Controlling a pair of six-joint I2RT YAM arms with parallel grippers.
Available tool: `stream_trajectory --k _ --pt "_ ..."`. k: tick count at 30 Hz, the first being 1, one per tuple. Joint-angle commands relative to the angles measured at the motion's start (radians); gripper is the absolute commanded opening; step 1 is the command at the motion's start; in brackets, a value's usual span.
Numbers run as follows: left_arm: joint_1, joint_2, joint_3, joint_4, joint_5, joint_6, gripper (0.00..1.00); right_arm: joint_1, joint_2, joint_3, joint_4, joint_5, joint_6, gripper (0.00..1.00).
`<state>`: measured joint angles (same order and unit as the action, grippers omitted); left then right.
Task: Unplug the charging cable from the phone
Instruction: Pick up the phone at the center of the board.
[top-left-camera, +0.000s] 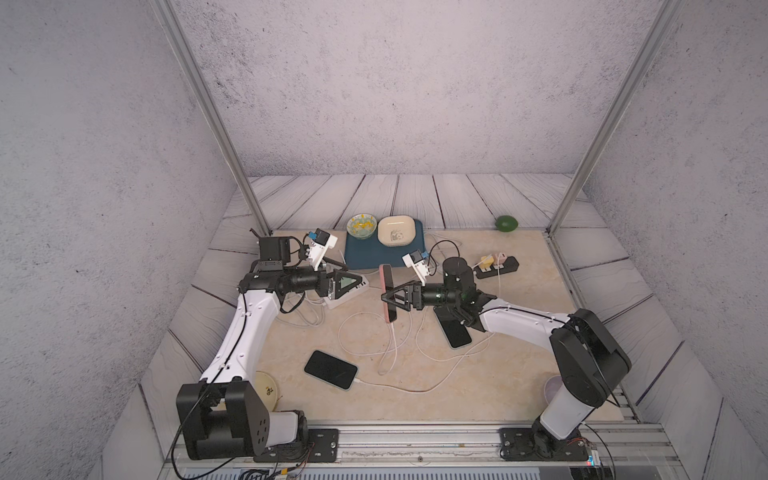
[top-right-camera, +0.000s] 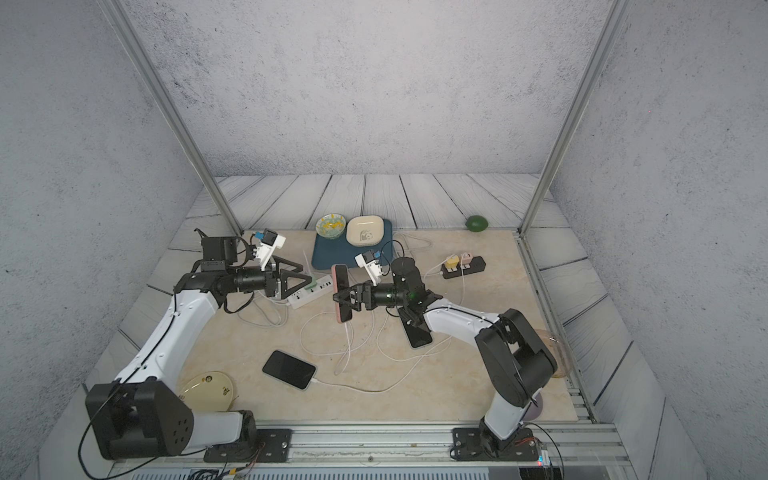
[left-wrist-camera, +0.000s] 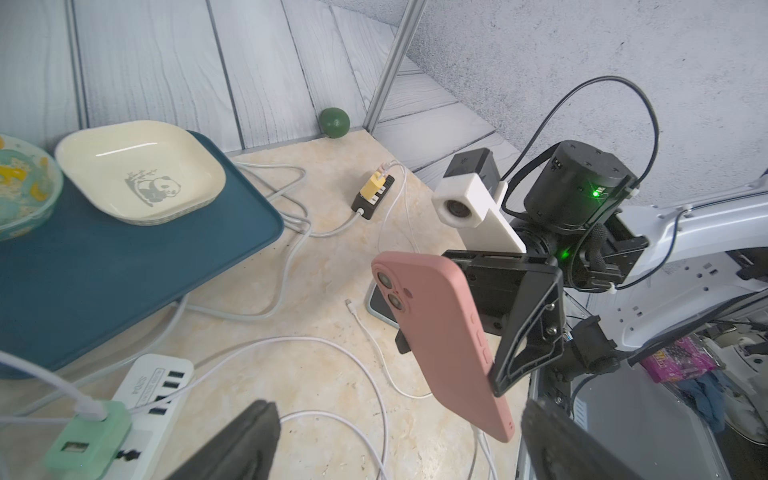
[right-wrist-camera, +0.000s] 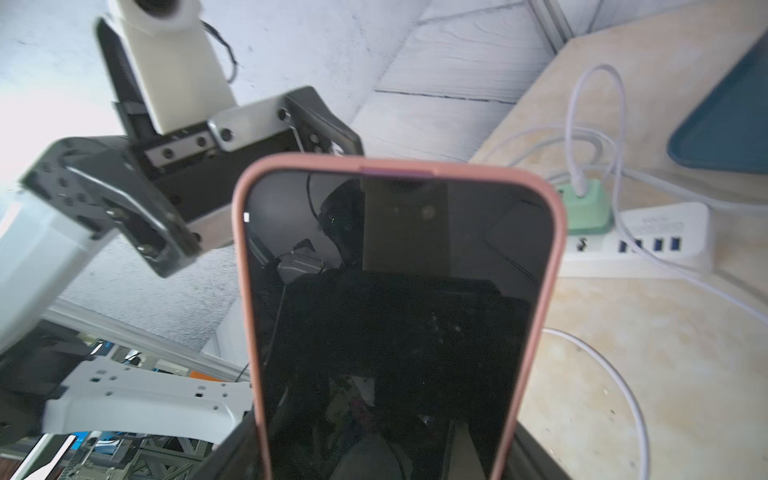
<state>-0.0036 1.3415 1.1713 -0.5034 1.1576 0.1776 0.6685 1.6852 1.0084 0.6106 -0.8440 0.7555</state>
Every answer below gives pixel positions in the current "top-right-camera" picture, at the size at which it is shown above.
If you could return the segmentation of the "phone with pink case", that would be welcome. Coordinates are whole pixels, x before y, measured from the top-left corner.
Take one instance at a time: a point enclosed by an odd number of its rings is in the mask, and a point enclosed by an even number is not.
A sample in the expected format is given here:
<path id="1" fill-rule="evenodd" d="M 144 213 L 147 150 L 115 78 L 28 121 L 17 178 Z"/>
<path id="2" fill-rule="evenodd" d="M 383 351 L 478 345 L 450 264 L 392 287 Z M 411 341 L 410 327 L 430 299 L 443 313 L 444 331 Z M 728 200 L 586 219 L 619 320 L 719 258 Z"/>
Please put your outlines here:
<path id="1" fill-rule="evenodd" d="M 334 287 L 333 300 L 336 305 L 337 320 L 344 324 L 353 317 L 353 309 L 350 302 L 350 283 L 348 267 L 344 264 L 336 264 L 331 269 Z"/>

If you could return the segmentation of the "phone with pale green case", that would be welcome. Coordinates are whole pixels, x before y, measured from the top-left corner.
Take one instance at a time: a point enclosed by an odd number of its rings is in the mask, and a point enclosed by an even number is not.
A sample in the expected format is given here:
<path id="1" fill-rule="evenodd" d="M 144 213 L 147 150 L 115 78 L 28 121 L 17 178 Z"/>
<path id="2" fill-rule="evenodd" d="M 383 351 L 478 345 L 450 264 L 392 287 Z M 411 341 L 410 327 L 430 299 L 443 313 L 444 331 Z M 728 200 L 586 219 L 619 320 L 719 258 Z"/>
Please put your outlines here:
<path id="1" fill-rule="evenodd" d="M 400 321 L 412 349 L 419 349 L 433 343 L 430 332 L 412 326 L 405 318 L 400 318 Z"/>

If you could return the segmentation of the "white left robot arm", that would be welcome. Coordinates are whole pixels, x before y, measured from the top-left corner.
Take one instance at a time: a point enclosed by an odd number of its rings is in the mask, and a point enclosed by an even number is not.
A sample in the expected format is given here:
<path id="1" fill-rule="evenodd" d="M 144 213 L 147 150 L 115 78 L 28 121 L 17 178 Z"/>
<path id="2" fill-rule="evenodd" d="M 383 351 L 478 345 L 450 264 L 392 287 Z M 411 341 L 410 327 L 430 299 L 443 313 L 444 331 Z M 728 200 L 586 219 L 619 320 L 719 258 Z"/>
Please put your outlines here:
<path id="1" fill-rule="evenodd" d="M 263 293 L 285 299 L 312 278 L 301 264 L 276 255 L 284 236 L 266 229 L 257 244 L 242 237 L 200 236 L 202 257 L 174 286 L 168 309 L 137 355 L 109 383 L 87 393 L 89 423 L 106 460 L 139 459 L 143 464 L 205 452 L 207 462 L 250 462 L 264 447 L 252 412 L 197 412 L 176 393 L 183 366 L 206 324 L 227 311 L 228 297 Z"/>

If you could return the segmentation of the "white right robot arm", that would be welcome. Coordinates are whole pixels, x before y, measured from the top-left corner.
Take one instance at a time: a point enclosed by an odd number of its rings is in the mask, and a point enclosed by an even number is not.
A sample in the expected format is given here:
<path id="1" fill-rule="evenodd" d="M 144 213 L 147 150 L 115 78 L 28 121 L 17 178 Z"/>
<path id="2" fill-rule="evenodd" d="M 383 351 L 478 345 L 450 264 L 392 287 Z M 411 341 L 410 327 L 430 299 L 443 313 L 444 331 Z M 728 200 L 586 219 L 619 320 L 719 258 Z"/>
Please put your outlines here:
<path id="1" fill-rule="evenodd" d="M 348 267 L 331 267 L 333 301 L 341 323 L 353 313 L 395 307 L 407 325 L 436 332 L 477 348 L 495 390 L 489 410 L 479 423 L 479 440 L 499 456 L 513 441 L 535 396 L 558 369 L 558 363 L 525 316 L 518 310 L 484 313 L 459 306 L 428 289 L 411 257 L 390 264 L 392 281 L 381 281 L 377 260 L 365 265 L 369 279 L 351 284 Z"/>

